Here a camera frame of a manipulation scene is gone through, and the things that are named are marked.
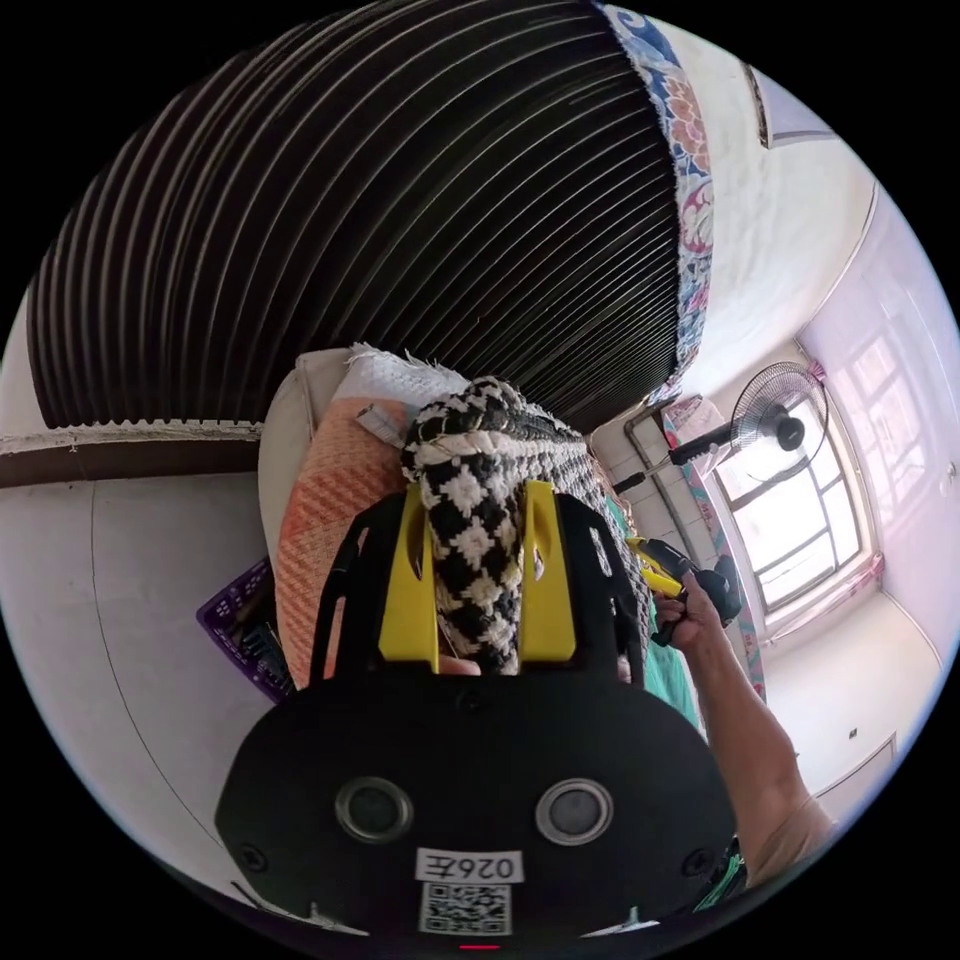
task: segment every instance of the hand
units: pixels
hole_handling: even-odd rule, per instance
[[[697,583],[693,571],[688,570],[681,582],[687,592],[686,603],[672,600],[662,593],[655,593],[653,598],[657,608],[657,629],[663,629],[667,623],[675,624],[671,646],[686,652],[701,643],[704,637],[722,634],[723,624],[717,608]]]
[[[479,677],[480,667],[472,660],[458,660],[441,653],[439,672],[447,677]]]

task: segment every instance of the orange woven mat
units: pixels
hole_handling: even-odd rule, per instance
[[[405,423],[402,403],[349,397],[330,403],[304,458],[280,529],[274,576],[280,643],[298,689],[310,679],[320,595],[337,550],[358,513],[404,489],[400,453],[356,422],[376,403]],[[324,668],[333,674],[339,615]]]

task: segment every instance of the black and white woven rug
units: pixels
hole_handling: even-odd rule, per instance
[[[424,407],[407,435],[401,465],[419,485],[430,521],[440,621],[454,651],[483,673],[518,669],[528,481],[546,481],[606,519],[639,609],[649,609],[640,564],[607,506],[583,437],[509,384],[482,377]],[[645,617],[640,633],[645,655]]]

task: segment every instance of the camera lens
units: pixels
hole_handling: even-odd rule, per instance
[[[537,804],[537,828],[547,840],[561,846],[590,843],[612,819],[613,799],[593,780],[563,780]]]
[[[413,804],[396,784],[360,777],[340,789],[335,803],[340,826],[364,843],[390,843],[413,822]]]

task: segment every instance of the green cloth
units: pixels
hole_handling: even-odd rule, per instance
[[[616,501],[607,497],[607,506],[610,507],[617,526],[624,537],[632,536],[627,518],[617,506]],[[656,605],[650,600],[650,633],[657,632]],[[695,727],[699,729],[697,709],[693,703],[693,693],[687,681],[687,673],[683,669],[680,653],[673,647],[661,647],[651,643],[647,647],[647,659],[643,667],[643,686],[648,693],[659,697],[664,703],[679,710]]]

